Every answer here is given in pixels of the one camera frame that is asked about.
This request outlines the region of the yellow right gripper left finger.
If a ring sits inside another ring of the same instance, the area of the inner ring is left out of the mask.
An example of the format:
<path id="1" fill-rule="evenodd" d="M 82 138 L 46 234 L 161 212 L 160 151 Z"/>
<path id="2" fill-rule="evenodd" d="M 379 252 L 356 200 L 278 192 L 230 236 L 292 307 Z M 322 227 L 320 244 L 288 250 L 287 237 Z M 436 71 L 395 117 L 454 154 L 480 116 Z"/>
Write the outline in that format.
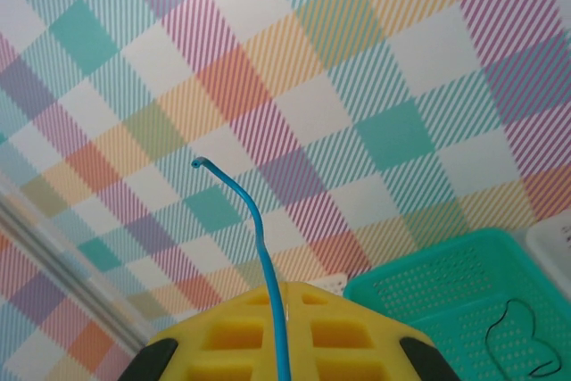
<path id="1" fill-rule="evenodd" d="M 118 381 L 278 381 L 264 286 L 157 333 Z"/>

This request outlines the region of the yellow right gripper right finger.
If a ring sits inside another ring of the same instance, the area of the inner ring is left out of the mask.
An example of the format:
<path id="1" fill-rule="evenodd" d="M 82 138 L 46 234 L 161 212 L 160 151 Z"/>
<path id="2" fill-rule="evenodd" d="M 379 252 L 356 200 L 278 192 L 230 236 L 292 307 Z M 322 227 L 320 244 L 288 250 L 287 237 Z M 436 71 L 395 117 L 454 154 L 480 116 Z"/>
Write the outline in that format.
<path id="1" fill-rule="evenodd" d="M 459 381 L 413 327 L 303 282 L 284 301 L 293 381 Z"/>

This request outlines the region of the white plastic basket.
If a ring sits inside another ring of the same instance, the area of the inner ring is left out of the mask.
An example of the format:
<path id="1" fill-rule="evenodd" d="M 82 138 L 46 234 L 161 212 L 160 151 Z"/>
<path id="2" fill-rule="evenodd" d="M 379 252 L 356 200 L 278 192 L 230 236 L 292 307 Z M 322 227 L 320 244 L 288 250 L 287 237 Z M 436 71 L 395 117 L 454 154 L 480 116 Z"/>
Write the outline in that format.
<path id="1" fill-rule="evenodd" d="M 335 273 L 324 277 L 315 278 L 310 281 L 310 284 L 331 294 L 342 296 L 344 289 L 348 284 L 348 276 L 343 272 Z"/>

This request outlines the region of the teal plastic basket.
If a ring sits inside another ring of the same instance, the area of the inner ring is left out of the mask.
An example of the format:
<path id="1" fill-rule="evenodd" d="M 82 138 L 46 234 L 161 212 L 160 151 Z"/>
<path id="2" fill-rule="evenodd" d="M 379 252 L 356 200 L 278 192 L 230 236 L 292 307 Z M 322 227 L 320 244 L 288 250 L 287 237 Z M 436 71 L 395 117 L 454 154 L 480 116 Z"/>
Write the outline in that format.
<path id="1" fill-rule="evenodd" d="M 386 263 L 343 295 L 428 335 L 461 381 L 571 381 L 571 303 L 501 229 Z"/>

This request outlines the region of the translucent plastic basket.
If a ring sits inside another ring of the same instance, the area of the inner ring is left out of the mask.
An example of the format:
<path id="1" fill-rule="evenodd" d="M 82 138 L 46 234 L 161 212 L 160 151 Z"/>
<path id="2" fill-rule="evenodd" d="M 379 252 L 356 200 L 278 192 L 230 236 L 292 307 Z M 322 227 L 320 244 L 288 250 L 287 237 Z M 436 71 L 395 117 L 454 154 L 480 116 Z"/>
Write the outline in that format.
<path id="1" fill-rule="evenodd" d="M 571 211 L 561 212 L 530 227 L 525 243 L 543 266 L 571 269 Z"/>

